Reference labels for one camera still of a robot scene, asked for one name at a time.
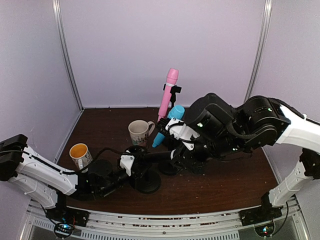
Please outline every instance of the brown tabletop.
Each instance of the brown tabletop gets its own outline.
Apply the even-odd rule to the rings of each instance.
[[[158,108],[104,108],[86,109],[77,123],[58,162],[76,170],[69,157],[70,148],[77,143],[88,145],[92,156],[104,147],[120,151],[132,145],[128,132],[130,122],[138,119],[156,122]],[[156,136],[155,130],[150,139]],[[163,146],[149,149],[165,151]],[[105,152],[114,169],[119,158]],[[274,188],[277,181],[262,151],[257,149],[249,159],[220,162],[212,160],[204,175],[194,175],[186,170],[175,176],[160,173],[161,187],[152,194],[142,194],[129,184],[107,197],[95,201],[77,201],[68,198],[72,207],[123,213],[123,214],[194,214],[226,211],[259,205],[261,196]]]

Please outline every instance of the white wall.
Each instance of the white wall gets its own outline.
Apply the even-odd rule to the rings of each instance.
[[[209,92],[243,103],[264,0],[61,0],[85,107],[159,106],[169,68],[188,106]]]
[[[309,118],[320,121],[320,2],[273,1],[266,47],[254,95],[284,100]],[[301,148],[267,148],[281,179],[290,173]],[[320,239],[320,182],[297,194],[313,240]]]
[[[51,1],[0,1],[0,141],[24,134],[54,160],[79,111],[68,82]],[[15,240],[29,198],[0,183],[0,235]]]

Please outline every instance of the cable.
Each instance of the cable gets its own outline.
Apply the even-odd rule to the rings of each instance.
[[[278,230],[275,232],[275,233],[272,233],[271,234],[271,237],[273,237],[274,235],[276,235],[277,233],[280,232],[280,230],[283,228],[283,226],[285,225],[287,219],[288,219],[288,215],[289,215],[289,205],[288,205],[288,202],[285,203],[286,204],[286,215],[285,215],[285,218],[284,218],[284,221],[282,223],[282,225],[278,228]]]
[[[23,154],[29,154],[26,151],[22,150],[6,150],[6,151],[0,151],[0,154],[5,154],[5,153],[23,153]]]
[[[61,174],[65,174],[65,175],[75,175],[75,174],[80,174],[80,173],[82,173],[84,170],[86,170],[86,169],[90,166],[90,164],[94,163],[94,162],[98,159],[98,157],[99,157],[103,152],[105,152],[105,151],[111,151],[111,152],[113,152],[113,153],[115,153],[115,154],[118,154],[118,155],[137,156],[137,155],[141,154],[141,153],[139,153],[139,152],[135,152],[135,153],[121,152],[121,151],[118,151],[118,150],[113,149],[113,148],[111,148],[111,147],[105,147],[105,148],[103,148],[102,150],[100,150],[100,151],[98,152],[98,154],[93,158],[93,160],[92,160],[87,166],[85,166],[85,167],[83,167],[82,169],[77,170],[77,171],[61,171],[59,168],[50,165],[50,164],[47,163],[46,161],[43,161],[41,158],[39,158],[39,157],[37,157],[37,156],[34,156],[34,155],[30,154],[29,152],[23,151],[23,150],[5,150],[5,151],[0,151],[0,154],[2,154],[2,153],[23,153],[23,154],[27,154],[27,155],[29,155],[29,156],[31,155],[34,159],[36,159],[36,160],[39,161],[40,163],[46,165],[47,167],[49,167],[49,168],[51,168],[51,169],[53,169],[53,170],[55,170],[55,171],[57,171],[57,172],[59,172],[59,173],[61,173]]]
[[[286,108],[288,108],[291,112],[293,112],[294,114],[298,115],[300,118],[304,119],[305,116],[299,112],[297,109],[295,109],[293,106],[290,106],[288,103],[280,100],[280,99],[277,99],[277,98],[273,98],[273,97],[269,97],[270,100],[274,100],[276,102],[278,102],[279,104],[285,106]]]
[[[121,152],[121,151],[118,151],[118,150],[115,150],[113,148],[110,148],[110,147],[105,147],[103,149],[101,149],[97,155],[95,155],[95,157],[93,158],[93,160],[85,167],[81,168],[80,170],[77,170],[77,171],[73,171],[73,172],[65,172],[64,174],[66,175],[74,175],[74,174],[80,174],[81,172],[83,172],[84,170],[86,170],[91,164],[93,164],[99,157],[100,155],[105,152],[105,151],[111,151],[115,154],[119,154],[119,155],[134,155],[134,153],[129,153],[129,152]]]
[[[46,209],[44,208],[44,206],[42,206],[40,204],[43,212],[44,212],[44,215],[47,219],[50,220],[51,223],[54,224],[54,228],[53,228],[53,233],[54,235],[57,237],[57,238],[60,238],[60,239],[66,239],[68,237],[71,236],[71,234],[74,232],[75,230],[75,225],[76,225],[76,219],[75,217],[73,217],[73,225],[69,224],[69,223],[66,223],[66,222],[54,222],[47,214],[47,211]]]
[[[233,136],[240,138],[240,139],[252,139],[256,136],[256,134],[239,134],[239,133],[237,133],[232,121],[228,122],[228,124],[226,125],[226,129],[228,130],[228,132],[230,134],[232,134]]]

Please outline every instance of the black clamp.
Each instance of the black clamp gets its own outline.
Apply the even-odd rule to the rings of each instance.
[[[171,102],[171,108],[173,108],[175,106],[175,102],[177,100],[177,96],[176,94],[181,93],[181,89],[182,87],[174,85],[173,87],[171,87],[170,93],[171,93],[171,98],[170,98],[170,102]]]

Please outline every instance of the ceramic mug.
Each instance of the ceramic mug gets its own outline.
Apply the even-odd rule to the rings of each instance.
[[[128,130],[132,144],[147,147],[149,136],[155,130],[155,127],[156,125],[153,121],[135,120],[131,122]]]
[[[84,143],[78,143],[71,147],[69,155],[78,169],[83,169],[93,160],[88,146]]]

